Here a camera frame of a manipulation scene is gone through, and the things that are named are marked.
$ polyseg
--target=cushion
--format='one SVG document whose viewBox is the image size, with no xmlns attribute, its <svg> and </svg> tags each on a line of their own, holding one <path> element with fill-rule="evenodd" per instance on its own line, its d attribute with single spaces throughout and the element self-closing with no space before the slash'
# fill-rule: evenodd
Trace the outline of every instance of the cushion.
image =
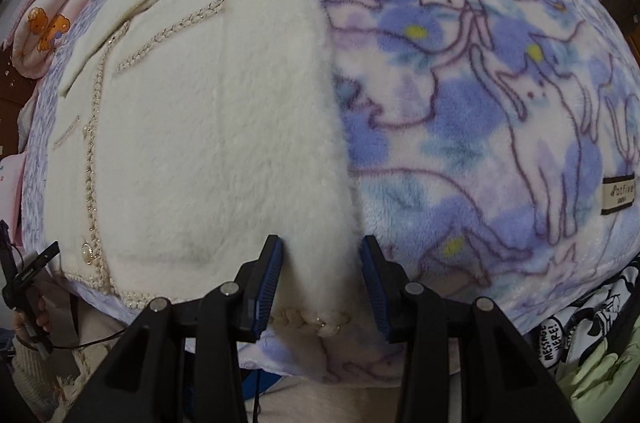
<svg viewBox="0 0 640 423">
<path fill-rule="evenodd" d="M 9 225 L 9 238 L 15 241 L 20 215 L 22 171 L 26 153 L 7 156 L 0 161 L 0 219 Z"/>
</svg>

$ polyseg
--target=pearl trim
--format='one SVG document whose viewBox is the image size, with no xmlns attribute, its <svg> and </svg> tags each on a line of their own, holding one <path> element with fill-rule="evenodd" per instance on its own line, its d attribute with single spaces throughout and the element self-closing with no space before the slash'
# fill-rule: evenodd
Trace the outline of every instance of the pearl trim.
<svg viewBox="0 0 640 423">
<path fill-rule="evenodd" d="M 285 308 L 269 318 L 269 323 L 274 327 L 299 329 L 306 333 L 315 333 L 320 338 L 334 337 L 350 322 L 351 317 L 347 313 L 312 313 L 293 308 Z"/>
<path fill-rule="evenodd" d="M 80 123 L 80 116 L 76 116 L 76 119 L 71 122 L 71 125 L 66 128 L 65 132 L 63 132 L 62 135 L 53 142 L 52 150 L 58 148 L 65 142 L 66 138 L 71 136 L 71 133 L 78 126 L 78 123 Z"/>
<path fill-rule="evenodd" d="M 216 0 L 215 2 L 209 4 L 206 8 L 202 8 L 200 11 L 192 13 L 188 17 L 183 18 L 180 22 L 175 23 L 173 26 L 155 34 L 151 40 L 149 40 L 144 46 L 142 46 L 142 49 L 139 49 L 129 58 L 126 58 L 123 62 L 119 63 L 116 67 L 115 74 L 119 74 L 123 70 L 137 64 L 149 53 L 149 51 L 154 49 L 156 45 L 160 44 L 162 41 L 166 40 L 174 33 L 180 32 L 184 28 L 187 28 L 189 26 L 193 26 L 194 24 L 197 24 L 205 18 L 210 18 L 213 15 L 217 15 L 218 12 L 223 9 L 224 2 L 225 0 Z"/>
</svg>

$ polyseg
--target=fabric tag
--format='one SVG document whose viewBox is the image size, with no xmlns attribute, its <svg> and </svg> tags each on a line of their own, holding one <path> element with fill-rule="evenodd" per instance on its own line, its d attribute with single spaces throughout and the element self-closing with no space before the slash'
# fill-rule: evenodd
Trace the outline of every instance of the fabric tag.
<svg viewBox="0 0 640 423">
<path fill-rule="evenodd" d="M 602 215 L 630 207 L 636 199 L 636 177 L 620 176 L 602 180 Z"/>
</svg>

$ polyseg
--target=blue floral fleece blanket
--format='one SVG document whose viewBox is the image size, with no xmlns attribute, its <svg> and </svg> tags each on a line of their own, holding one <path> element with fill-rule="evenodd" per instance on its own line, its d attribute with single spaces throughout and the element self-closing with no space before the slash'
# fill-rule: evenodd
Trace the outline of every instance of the blue floral fleece blanket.
<svg viewBox="0 0 640 423">
<path fill-rule="evenodd" d="M 365 231 L 528 331 L 627 264 L 640 73 L 597 0 L 322 0 Z"/>
</svg>

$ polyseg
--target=cable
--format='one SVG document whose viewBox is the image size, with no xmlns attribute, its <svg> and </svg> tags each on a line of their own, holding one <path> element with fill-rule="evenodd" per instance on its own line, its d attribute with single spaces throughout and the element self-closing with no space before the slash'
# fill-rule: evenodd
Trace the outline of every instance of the cable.
<svg viewBox="0 0 640 423">
<path fill-rule="evenodd" d="M 72 351 L 74 349 L 82 349 L 83 347 L 88 347 L 89 345 L 95 345 L 96 343 L 102 343 L 102 342 L 107 342 L 109 340 L 113 340 L 114 338 L 119 337 L 122 333 L 124 333 L 127 329 L 121 329 L 120 331 L 118 331 L 117 333 L 113 333 L 110 337 L 106 337 L 100 340 L 94 340 L 93 342 L 89 342 L 89 343 L 83 343 L 82 345 L 54 345 L 53 348 L 54 349 L 67 349 L 69 351 Z"/>
<path fill-rule="evenodd" d="M 24 269 L 24 259 L 22 258 L 22 253 L 20 252 L 18 247 L 15 246 L 15 244 L 12 244 L 11 246 L 18 252 L 18 255 L 20 255 L 20 261 L 22 262 L 21 266 L 22 266 L 22 269 Z"/>
<path fill-rule="evenodd" d="M 258 423 L 258 414 L 260 414 L 260 377 L 262 376 L 262 370 L 258 369 L 255 374 L 255 396 L 254 396 L 254 421 Z"/>
</svg>

